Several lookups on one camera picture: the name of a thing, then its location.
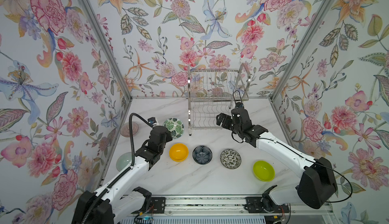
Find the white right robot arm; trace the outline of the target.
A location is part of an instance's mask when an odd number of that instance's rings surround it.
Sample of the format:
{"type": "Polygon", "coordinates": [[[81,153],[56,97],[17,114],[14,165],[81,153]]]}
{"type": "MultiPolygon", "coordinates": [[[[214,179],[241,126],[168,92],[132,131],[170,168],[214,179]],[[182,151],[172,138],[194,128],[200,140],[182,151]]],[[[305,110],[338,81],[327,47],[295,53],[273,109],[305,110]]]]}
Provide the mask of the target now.
{"type": "Polygon", "coordinates": [[[304,154],[276,138],[266,128],[252,124],[243,107],[235,107],[231,113],[217,115],[217,125],[230,130],[244,143],[270,154],[299,178],[299,182],[286,186],[274,185],[267,189],[261,195],[266,209],[292,203],[303,203],[310,208],[319,209],[337,192],[330,161],[304,154]]]}

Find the dark blue flower bowl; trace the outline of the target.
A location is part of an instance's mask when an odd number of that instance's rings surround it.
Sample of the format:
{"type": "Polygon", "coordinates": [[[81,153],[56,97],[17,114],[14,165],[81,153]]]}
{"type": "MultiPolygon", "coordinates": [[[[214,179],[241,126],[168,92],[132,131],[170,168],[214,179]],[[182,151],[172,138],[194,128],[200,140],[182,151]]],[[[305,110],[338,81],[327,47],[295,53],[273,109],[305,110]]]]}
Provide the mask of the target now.
{"type": "Polygon", "coordinates": [[[207,146],[197,146],[192,151],[193,160],[200,165],[206,165],[212,161],[213,153],[207,146]]]}

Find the green leaf pattern bowl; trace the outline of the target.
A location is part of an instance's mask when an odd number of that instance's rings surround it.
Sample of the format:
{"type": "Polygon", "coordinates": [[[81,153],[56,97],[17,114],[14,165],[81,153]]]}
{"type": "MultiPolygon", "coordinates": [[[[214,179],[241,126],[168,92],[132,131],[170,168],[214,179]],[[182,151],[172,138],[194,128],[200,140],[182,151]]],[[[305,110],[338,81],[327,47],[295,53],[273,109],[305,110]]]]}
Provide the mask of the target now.
{"type": "Polygon", "coordinates": [[[173,139],[178,139],[184,134],[184,124],[178,118],[168,118],[164,121],[163,126],[170,131],[173,139]]]}

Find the yellow bowl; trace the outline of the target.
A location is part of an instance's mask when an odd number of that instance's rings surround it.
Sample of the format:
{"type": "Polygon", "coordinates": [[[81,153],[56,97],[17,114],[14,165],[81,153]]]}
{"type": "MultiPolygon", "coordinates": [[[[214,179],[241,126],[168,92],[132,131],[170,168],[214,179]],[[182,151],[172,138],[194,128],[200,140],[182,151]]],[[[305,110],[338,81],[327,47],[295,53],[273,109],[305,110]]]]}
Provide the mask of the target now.
{"type": "Polygon", "coordinates": [[[188,155],[188,147],[181,143],[174,144],[169,150],[169,157],[175,162],[183,162],[188,155]]]}

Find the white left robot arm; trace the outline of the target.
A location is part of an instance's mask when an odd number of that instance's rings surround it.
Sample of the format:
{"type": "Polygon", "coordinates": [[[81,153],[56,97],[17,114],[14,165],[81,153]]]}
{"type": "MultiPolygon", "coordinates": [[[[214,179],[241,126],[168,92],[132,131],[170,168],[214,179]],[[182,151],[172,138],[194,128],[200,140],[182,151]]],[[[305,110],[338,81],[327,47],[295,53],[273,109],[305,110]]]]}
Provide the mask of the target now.
{"type": "Polygon", "coordinates": [[[145,212],[151,205],[151,193],[141,187],[125,193],[161,158],[166,143],[172,141],[170,131],[155,126],[149,139],[135,152],[134,165],[120,171],[111,181],[95,192],[84,192],[76,205],[73,224],[118,224],[133,212],[145,212]]]}

